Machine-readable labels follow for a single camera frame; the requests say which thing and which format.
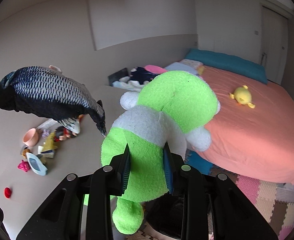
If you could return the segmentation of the pink plastic bowl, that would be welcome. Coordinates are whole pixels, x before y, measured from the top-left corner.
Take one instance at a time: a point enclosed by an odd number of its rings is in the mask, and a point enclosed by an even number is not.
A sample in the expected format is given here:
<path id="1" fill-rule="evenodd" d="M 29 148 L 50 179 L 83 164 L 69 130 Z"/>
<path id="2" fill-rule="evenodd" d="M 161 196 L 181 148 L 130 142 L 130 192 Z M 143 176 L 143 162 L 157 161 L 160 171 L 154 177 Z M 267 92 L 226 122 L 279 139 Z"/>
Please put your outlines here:
<path id="1" fill-rule="evenodd" d="M 39 134 L 36 128 L 29 129 L 22 138 L 22 142 L 28 147 L 35 146 L 38 143 L 38 141 Z"/>

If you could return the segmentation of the grey fish plush toy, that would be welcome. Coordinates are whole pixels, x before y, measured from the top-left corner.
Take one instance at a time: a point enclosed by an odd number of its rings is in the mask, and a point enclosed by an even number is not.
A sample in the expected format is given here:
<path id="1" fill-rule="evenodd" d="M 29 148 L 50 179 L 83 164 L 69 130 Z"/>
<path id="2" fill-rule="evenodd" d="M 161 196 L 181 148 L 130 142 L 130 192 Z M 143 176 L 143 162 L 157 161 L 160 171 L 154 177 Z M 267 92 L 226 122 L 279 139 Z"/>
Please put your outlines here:
<path id="1" fill-rule="evenodd" d="M 28 66 L 0 81 L 0 109 L 56 120 L 78 134 L 79 116 L 89 115 L 106 135 L 102 101 L 95 101 L 85 85 L 64 76 L 53 66 Z"/>

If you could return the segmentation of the dark-haired figurine toy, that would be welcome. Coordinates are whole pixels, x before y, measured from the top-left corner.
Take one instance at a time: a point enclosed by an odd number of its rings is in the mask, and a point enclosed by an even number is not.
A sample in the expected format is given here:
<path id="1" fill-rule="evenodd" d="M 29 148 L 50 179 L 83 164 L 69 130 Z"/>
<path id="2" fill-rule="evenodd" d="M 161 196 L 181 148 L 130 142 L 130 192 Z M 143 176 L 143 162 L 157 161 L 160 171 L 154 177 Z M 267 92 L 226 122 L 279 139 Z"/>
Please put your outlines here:
<path id="1" fill-rule="evenodd" d="M 55 131 L 54 131 L 54 141 L 65 141 L 67 139 L 72 139 L 77 136 L 76 133 L 71 132 L 69 129 L 65 128 L 64 126 L 59 126 Z"/>

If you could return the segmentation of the magenta small toy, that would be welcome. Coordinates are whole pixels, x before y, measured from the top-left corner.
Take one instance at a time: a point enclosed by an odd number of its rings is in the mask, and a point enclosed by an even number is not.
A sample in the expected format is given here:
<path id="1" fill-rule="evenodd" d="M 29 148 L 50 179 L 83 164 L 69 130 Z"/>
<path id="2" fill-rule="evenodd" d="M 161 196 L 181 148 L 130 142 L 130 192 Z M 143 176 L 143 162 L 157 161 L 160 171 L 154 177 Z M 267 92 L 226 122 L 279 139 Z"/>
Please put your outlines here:
<path id="1" fill-rule="evenodd" d="M 21 163 L 18 165 L 18 169 L 23 170 L 24 172 L 28 172 L 31 167 L 28 161 L 22 160 Z"/>

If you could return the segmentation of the yellow snack bag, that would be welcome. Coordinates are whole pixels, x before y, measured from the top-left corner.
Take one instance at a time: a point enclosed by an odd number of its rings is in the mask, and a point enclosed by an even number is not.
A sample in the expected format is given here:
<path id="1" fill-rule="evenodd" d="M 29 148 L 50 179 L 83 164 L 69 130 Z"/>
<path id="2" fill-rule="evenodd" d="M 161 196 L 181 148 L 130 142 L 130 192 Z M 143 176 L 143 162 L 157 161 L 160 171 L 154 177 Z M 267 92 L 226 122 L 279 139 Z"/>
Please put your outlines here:
<path id="1" fill-rule="evenodd" d="M 52 132 L 46 138 L 43 146 L 38 147 L 38 154 L 44 156 L 45 158 L 53 159 L 56 150 L 58 149 L 58 140 L 56 139 L 56 133 Z"/>

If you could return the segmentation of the green white plush toy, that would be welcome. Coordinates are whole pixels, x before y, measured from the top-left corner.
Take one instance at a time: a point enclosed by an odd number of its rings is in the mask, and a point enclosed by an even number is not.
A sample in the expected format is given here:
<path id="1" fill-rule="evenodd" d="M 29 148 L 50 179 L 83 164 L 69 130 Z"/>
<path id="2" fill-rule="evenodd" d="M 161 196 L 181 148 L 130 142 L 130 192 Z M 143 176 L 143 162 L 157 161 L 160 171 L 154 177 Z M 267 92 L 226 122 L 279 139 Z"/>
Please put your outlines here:
<path id="1" fill-rule="evenodd" d="M 205 125 L 220 102 L 201 77 L 172 70 L 155 77 L 140 92 L 120 98 L 124 113 L 112 124 L 101 146 L 101 163 L 130 151 L 127 188 L 117 198 L 112 220 L 120 233 L 134 234 L 143 221 L 143 202 L 167 193 L 163 150 L 185 155 L 187 147 L 206 151 L 212 138 Z"/>

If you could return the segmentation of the purple flower toy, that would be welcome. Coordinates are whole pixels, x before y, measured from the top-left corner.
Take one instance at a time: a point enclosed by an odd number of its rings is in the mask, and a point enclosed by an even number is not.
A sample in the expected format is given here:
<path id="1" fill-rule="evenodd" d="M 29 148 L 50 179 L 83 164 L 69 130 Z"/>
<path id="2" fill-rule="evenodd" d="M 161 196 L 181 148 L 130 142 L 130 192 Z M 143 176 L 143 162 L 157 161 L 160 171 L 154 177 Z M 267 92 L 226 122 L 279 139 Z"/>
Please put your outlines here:
<path id="1" fill-rule="evenodd" d="M 48 137 L 50 135 L 50 130 L 49 129 L 44 129 L 43 131 L 42 131 L 42 133 L 41 133 L 41 136 L 43 137 L 43 138 L 46 138 L 46 137 Z"/>

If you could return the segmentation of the white long cardboard box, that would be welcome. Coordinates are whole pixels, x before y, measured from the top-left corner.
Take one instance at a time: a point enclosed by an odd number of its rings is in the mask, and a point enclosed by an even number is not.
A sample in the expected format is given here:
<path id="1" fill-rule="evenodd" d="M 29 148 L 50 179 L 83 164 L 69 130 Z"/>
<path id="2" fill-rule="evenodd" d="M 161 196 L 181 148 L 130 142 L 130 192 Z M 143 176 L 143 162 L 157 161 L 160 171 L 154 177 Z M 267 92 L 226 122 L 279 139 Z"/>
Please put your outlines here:
<path id="1" fill-rule="evenodd" d="M 56 120 L 53 119 L 48 119 L 46 121 L 44 121 L 42 124 L 40 124 L 39 126 L 36 127 L 36 130 L 40 131 L 40 130 L 44 130 L 44 129 L 49 129 L 50 127 L 56 125 L 58 122 Z"/>

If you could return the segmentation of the red small toy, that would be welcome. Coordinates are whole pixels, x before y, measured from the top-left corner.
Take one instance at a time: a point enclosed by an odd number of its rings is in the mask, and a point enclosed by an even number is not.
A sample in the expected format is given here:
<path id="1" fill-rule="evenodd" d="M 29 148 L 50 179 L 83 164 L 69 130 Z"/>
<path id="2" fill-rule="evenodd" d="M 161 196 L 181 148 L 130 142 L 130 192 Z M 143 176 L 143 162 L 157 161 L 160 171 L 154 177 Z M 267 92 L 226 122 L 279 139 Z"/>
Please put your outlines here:
<path id="1" fill-rule="evenodd" d="M 3 194 L 7 199 L 9 199 L 12 195 L 12 189 L 10 187 L 5 187 Z"/>

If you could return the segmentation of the bed with salmon sheet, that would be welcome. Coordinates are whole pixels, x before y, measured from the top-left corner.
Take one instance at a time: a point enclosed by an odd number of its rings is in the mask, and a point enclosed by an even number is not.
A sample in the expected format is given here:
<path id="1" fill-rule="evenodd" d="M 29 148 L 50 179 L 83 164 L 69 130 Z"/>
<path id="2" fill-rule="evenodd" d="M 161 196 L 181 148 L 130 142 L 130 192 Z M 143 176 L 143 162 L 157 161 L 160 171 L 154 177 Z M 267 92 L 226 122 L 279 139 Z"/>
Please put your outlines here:
<path id="1" fill-rule="evenodd" d="M 254 109 L 229 96 L 243 85 Z M 205 125 L 212 142 L 200 157 L 244 176 L 294 184 L 294 101 L 280 85 L 207 66 L 199 77 L 183 73 L 180 87 L 192 108 L 204 105 L 208 89 L 220 102 L 219 113 Z"/>

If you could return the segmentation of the colourful foam floor mat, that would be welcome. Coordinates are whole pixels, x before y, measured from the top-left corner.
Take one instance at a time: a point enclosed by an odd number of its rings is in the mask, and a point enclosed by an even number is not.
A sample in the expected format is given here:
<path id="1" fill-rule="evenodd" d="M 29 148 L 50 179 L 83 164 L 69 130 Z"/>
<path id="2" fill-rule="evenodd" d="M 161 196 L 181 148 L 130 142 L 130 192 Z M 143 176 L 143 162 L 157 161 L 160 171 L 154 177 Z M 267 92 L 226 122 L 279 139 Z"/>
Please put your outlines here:
<path id="1" fill-rule="evenodd" d="M 232 173 L 206 161 L 191 150 L 187 150 L 186 163 L 205 175 L 224 173 L 229 176 L 263 215 L 278 239 L 285 239 L 294 229 L 294 185 L 272 183 Z"/>

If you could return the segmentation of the white crumpled cloth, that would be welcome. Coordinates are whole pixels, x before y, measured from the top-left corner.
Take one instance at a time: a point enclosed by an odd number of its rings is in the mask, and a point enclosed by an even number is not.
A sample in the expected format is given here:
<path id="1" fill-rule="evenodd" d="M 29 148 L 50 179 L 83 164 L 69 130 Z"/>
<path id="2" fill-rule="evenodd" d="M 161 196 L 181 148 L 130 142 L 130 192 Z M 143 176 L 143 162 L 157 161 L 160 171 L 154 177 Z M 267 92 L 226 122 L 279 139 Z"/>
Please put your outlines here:
<path id="1" fill-rule="evenodd" d="M 134 92 L 140 92 L 149 81 L 144 81 L 142 84 L 139 81 L 131 80 L 129 76 L 120 78 L 118 81 L 112 83 L 112 87 L 130 90 Z"/>

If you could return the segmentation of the yellow duck plush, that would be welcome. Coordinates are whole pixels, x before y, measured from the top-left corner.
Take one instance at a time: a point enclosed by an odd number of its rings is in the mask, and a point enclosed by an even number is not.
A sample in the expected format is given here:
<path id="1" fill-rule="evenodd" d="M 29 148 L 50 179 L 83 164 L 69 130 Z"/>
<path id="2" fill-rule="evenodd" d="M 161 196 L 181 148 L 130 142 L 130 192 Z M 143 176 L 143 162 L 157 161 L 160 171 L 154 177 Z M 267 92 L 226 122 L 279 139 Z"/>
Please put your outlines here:
<path id="1" fill-rule="evenodd" d="M 236 100 L 239 105 L 247 105 L 251 109 L 255 108 L 255 105 L 252 103 L 251 92 L 246 85 L 237 87 L 233 93 L 229 94 L 229 96 L 231 99 Z"/>

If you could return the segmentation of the navy patterned blanket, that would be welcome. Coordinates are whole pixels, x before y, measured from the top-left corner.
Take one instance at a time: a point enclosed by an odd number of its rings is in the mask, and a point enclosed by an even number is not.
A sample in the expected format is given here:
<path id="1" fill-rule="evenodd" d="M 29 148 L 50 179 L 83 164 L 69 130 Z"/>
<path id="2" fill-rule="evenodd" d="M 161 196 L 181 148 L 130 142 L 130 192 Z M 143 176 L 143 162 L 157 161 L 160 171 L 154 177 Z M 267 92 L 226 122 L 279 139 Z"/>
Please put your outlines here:
<path id="1" fill-rule="evenodd" d="M 143 67 L 136 67 L 130 70 L 130 80 L 138 81 L 140 85 L 151 82 L 158 74 L 147 71 Z"/>

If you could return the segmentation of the light blue folded clothes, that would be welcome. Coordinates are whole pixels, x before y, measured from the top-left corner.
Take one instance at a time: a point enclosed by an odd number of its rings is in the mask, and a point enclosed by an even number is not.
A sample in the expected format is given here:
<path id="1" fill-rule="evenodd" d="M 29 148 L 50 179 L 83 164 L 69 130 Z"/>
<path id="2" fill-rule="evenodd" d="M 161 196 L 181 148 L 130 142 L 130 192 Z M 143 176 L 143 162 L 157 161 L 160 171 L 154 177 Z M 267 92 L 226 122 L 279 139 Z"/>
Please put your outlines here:
<path id="1" fill-rule="evenodd" d="M 201 75 L 204 70 L 204 64 L 200 61 L 183 59 L 180 62 L 174 62 L 164 69 L 167 71 L 181 70 L 194 75 Z"/>

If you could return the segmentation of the teal pillow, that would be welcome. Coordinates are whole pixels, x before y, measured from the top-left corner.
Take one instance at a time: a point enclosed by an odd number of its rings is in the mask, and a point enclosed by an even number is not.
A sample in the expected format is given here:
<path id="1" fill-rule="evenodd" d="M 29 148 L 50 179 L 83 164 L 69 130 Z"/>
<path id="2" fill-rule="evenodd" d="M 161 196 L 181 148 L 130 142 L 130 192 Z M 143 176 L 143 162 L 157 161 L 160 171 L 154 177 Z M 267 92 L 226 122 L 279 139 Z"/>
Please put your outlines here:
<path id="1" fill-rule="evenodd" d="M 262 65 L 245 60 L 238 56 L 213 51 L 190 49 L 185 59 L 199 61 L 206 66 L 249 77 L 265 85 L 268 83 L 266 72 Z"/>

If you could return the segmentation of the white wardrobe door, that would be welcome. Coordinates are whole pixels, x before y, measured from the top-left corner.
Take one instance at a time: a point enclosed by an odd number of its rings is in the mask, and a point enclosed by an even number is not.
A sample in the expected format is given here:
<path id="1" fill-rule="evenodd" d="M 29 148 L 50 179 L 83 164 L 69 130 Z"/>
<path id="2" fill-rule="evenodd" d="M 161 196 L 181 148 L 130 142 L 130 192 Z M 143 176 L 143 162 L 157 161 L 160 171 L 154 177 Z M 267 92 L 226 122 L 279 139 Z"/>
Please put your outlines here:
<path id="1" fill-rule="evenodd" d="M 261 6 L 261 50 L 259 64 L 269 81 L 281 83 L 288 51 L 288 18 Z"/>

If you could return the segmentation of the black wall socket panel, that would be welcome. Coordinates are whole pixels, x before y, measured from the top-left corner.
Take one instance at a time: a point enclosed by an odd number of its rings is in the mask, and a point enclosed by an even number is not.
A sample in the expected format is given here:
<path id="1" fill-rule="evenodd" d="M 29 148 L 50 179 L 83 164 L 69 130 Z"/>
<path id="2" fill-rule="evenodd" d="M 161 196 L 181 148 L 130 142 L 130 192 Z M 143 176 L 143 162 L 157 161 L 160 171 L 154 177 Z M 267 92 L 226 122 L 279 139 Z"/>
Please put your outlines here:
<path id="1" fill-rule="evenodd" d="M 113 86 L 113 83 L 115 81 L 119 81 L 121 78 L 123 77 L 126 77 L 126 76 L 129 76 L 129 72 L 127 70 L 127 68 L 123 68 L 111 75 L 108 76 L 108 83 L 109 83 L 109 86 Z"/>

